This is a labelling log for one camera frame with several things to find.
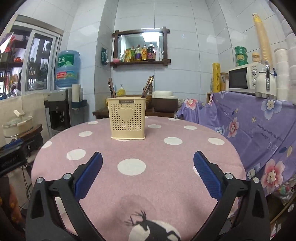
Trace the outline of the black chopstick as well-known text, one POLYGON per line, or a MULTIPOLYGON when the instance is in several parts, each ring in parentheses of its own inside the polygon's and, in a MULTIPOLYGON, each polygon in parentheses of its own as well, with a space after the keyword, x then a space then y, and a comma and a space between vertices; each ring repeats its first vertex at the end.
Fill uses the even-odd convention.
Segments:
POLYGON ((113 94, 113 89, 112 89, 111 83, 110 83, 110 81, 108 81, 107 83, 108 83, 108 86, 109 86, 109 89, 110 89, 111 98, 114 98, 114 94, 113 94))

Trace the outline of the brown wooden chopstick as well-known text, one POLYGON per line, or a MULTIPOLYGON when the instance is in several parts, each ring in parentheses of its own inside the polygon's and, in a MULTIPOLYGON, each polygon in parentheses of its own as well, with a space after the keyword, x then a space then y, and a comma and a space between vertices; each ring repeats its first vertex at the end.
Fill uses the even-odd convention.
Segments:
POLYGON ((152 79, 151 79, 150 84, 149 84, 149 89, 150 89, 151 86, 152 86, 153 80, 154 80, 154 75, 152 75, 152 79))
POLYGON ((149 78, 148 78, 148 80, 147 80, 147 82, 145 84, 145 87, 143 88, 141 97, 146 97, 147 92, 149 90, 149 84, 150 84, 151 79, 152 79, 152 76, 149 76, 149 78))
POLYGON ((108 80, 109 80, 110 83, 111 83, 111 86, 112 86, 112 89, 113 89, 114 98, 116 98, 116 91, 115 91, 115 89, 114 89, 114 85, 113 85, 112 78, 109 78, 108 80))

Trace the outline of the white cooking pot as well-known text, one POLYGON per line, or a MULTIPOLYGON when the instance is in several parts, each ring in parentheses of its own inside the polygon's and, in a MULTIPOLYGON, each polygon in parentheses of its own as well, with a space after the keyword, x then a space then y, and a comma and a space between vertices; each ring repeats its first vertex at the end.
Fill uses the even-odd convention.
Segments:
POLYGON ((25 113, 20 113, 18 110, 14 110, 16 118, 4 123, 1 128, 5 138, 12 138, 19 136, 27 131, 30 131, 33 127, 33 117, 26 116, 25 113))

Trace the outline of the water dispenser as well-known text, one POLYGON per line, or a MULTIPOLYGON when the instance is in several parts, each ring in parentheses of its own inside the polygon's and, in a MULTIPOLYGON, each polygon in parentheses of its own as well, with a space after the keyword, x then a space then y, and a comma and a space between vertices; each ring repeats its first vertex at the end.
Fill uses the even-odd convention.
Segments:
POLYGON ((84 122, 87 100, 73 102, 70 88, 46 93, 44 105, 50 137, 84 122))

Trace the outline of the window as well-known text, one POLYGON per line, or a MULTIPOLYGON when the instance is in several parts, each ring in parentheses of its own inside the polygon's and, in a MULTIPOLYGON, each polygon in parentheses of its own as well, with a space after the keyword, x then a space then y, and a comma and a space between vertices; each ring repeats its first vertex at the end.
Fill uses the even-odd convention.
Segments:
POLYGON ((55 63, 60 36, 32 30, 22 66, 21 92, 30 94, 54 89, 55 63))

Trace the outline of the purple floral cloth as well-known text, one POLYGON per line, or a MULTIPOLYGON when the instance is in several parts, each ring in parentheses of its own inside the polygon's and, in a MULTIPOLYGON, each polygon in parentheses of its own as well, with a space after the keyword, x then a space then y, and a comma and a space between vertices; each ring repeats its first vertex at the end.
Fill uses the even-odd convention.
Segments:
POLYGON ((266 195, 285 199, 295 191, 295 105, 222 91, 208 103, 185 99, 177 117, 227 138, 246 178, 258 177, 266 195))

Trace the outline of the paper towel roll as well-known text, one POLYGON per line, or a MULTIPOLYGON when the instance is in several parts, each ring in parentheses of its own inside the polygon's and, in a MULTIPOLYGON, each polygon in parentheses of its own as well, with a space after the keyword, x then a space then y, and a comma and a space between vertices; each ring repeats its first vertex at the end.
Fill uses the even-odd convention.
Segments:
POLYGON ((73 84, 71 87, 71 101, 79 102, 80 101, 80 84, 73 84))

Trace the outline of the pink polka dot tablecloth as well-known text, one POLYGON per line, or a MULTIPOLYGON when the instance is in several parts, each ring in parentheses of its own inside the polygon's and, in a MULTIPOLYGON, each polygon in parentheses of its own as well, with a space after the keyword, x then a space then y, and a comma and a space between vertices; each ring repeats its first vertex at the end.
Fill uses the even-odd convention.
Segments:
POLYGON ((32 180, 59 179, 100 152, 103 166, 80 204, 106 240, 146 240, 144 220, 169 240, 191 240, 217 202, 194 168, 197 151, 245 179, 240 157, 223 135, 189 121, 149 116, 144 140, 114 140, 108 119, 55 135, 38 152, 32 180))

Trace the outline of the blue water jug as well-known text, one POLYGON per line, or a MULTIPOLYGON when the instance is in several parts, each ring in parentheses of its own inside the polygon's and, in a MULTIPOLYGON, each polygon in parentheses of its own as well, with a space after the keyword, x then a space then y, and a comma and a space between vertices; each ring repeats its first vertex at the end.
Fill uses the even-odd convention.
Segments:
POLYGON ((80 67, 79 52, 75 50, 61 51, 57 59, 55 86, 57 88, 66 88, 78 84, 80 67))

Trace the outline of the beige plastic utensil holder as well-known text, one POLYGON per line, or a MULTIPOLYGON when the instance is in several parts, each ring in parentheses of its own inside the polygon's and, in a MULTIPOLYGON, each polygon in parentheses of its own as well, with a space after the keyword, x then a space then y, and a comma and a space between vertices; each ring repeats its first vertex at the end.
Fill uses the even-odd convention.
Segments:
POLYGON ((145 101, 140 96, 107 99, 112 139, 145 139, 145 101))

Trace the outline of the yellow soap bottle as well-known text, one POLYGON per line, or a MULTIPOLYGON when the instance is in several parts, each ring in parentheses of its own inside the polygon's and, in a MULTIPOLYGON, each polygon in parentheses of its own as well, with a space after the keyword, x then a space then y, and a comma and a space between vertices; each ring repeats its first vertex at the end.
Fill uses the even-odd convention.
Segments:
POLYGON ((126 95, 126 92, 125 92, 125 89, 124 89, 123 85, 121 85, 121 87, 117 90, 116 95, 117 96, 125 96, 126 95))

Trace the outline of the white microwave oven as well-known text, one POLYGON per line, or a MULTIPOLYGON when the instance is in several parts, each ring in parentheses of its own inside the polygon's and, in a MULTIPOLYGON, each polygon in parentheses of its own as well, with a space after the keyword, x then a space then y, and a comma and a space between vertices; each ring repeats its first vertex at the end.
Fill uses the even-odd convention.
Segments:
POLYGON ((265 66, 259 62, 229 70, 229 91, 255 95, 255 82, 265 66))

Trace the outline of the woven basin sink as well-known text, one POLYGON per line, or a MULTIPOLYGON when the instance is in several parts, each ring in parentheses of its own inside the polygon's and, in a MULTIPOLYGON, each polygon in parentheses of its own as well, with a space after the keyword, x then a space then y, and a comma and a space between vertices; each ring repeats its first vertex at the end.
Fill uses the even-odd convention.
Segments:
POLYGON ((152 107, 152 95, 151 94, 148 94, 146 96, 145 106, 146 106, 146 109, 151 109, 151 107, 152 107))

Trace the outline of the yellow roll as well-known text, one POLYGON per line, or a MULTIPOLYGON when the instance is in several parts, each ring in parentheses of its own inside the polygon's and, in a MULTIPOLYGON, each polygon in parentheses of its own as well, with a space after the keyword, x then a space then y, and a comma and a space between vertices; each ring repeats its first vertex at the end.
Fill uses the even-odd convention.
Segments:
POLYGON ((213 63, 212 64, 212 90, 214 93, 221 91, 220 74, 221 74, 220 64, 213 63))

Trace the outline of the green stacked containers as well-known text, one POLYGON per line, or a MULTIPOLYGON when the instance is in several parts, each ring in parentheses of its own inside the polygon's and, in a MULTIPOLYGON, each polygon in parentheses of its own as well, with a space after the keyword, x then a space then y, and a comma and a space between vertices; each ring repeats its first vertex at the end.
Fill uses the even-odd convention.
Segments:
POLYGON ((247 49, 243 46, 236 46, 234 48, 236 65, 242 66, 248 64, 247 49))

